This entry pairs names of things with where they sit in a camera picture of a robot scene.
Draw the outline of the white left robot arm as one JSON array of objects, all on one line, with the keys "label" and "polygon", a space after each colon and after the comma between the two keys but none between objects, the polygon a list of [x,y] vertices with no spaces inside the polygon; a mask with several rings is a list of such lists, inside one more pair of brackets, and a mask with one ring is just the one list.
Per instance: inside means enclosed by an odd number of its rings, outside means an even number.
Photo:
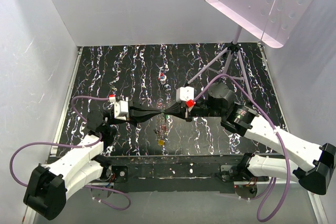
[{"label": "white left robot arm", "polygon": [[59,160],[45,167],[38,165],[30,176],[23,199],[31,209],[47,220],[55,219],[67,200],[93,180],[106,182],[112,170],[101,153],[112,144],[113,124],[145,122],[160,114],[158,109],[142,108],[129,102],[117,102],[111,110],[93,110],[87,115],[89,133],[83,141]]}]

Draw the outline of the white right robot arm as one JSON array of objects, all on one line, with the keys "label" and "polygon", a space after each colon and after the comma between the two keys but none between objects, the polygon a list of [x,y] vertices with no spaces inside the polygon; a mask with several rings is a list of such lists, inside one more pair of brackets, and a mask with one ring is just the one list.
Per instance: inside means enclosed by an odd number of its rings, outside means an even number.
[{"label": "white right robot arm", "polygon": [[220,118],[221,126],[233,134],[259,142],[287,159],[245,154],[237,166],[238,176],[248,181],[268,176],[298,182],[304,189],[318,194],[327,193],[335,170],[335,146],[330,143],[310,143],[291,133],[271,126],[264,116],[252,107],[238,104],[235,94],[224,83],[209,86],[204,99],[194,99],[194,88],[181,87],[177,102],[164,113],[186,121],[194,117]]}]

